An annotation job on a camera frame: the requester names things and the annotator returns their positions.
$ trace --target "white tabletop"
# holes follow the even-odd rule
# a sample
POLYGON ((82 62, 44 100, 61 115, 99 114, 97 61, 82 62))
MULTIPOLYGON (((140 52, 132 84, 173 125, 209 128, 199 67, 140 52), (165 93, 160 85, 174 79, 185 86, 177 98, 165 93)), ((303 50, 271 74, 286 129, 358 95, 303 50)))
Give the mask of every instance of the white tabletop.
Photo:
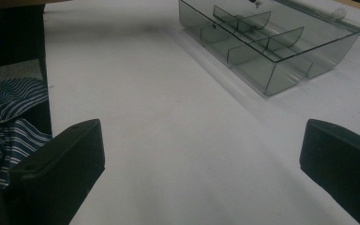
POLYGON ((266 98, 184 33, 177 0, 76 0, 45 21, 53 134, 103 129, 106 170, 71 224, 356 224, 298 159, 309 118, 360 134, 360 37, 266 98))

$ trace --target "blue and white stripes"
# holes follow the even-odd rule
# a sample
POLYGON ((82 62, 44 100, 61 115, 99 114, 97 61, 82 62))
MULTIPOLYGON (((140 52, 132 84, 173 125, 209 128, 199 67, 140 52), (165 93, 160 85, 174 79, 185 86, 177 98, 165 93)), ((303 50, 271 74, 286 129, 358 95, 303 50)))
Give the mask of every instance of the blue and white stripes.
POLYGON ((12 79, 0 82, 0 123, 4 123, 48 100, 48 90, 37 79, 12 79))
POLYGON ((25 119, 12 120, 48 100, 43 82, 14 79, 0 82, 0 186, 9 182, 8 169, 18 164, 52 139, 25 119))

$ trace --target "tray compartment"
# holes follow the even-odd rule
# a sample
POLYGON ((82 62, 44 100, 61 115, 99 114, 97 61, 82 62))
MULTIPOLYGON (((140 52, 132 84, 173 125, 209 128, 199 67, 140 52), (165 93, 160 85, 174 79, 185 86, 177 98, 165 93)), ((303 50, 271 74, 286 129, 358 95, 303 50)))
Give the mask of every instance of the tray compartment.
POLYGON ((180 22, 244 82, 271 96, 334 68, 360 35, 283 2, 290 1, 256 9, 230 0, 224 9, 218 0, 179 0, 180 22))

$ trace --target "plastic tray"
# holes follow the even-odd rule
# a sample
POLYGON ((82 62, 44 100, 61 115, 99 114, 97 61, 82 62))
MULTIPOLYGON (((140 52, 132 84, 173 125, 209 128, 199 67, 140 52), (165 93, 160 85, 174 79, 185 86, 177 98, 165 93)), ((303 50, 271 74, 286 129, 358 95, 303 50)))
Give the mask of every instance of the plastic tray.
POLYGON ((267 96, 334 68, 360 27, 289 0, 179 0, 180 23, 244 82, 267 96))

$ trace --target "white table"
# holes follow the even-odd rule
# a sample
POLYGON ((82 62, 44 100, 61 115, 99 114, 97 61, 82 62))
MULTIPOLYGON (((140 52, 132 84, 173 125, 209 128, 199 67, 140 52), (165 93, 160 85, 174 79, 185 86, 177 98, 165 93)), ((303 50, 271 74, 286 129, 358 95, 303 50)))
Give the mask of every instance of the white table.
POLYGON ((298 159, 309 118, 360 134, 360 37, 265 98, 184 33, 177 0, 51 4, 45 21, 53 134, 103 129, 106 170, 71 224, 356 224, 298 159))

